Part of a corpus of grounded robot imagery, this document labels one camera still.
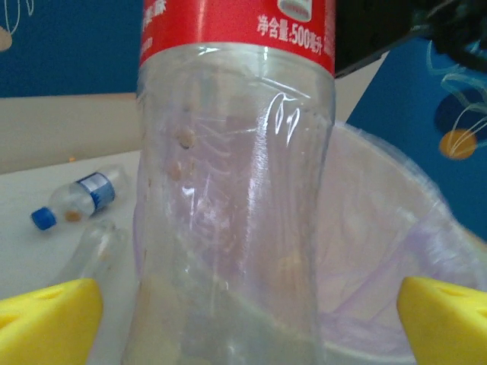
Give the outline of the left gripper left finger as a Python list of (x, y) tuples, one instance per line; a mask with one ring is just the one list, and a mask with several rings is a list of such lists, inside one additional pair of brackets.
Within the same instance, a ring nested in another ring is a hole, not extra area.
[(2, 364), (86, 364), (103, 315), (91, 278), (1, 301)]

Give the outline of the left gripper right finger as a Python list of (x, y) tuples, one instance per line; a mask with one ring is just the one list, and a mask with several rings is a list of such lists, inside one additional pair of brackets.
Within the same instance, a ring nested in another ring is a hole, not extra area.
[(417, 364), (486, 363), (486, 292), (407, 277), (396, 308)]

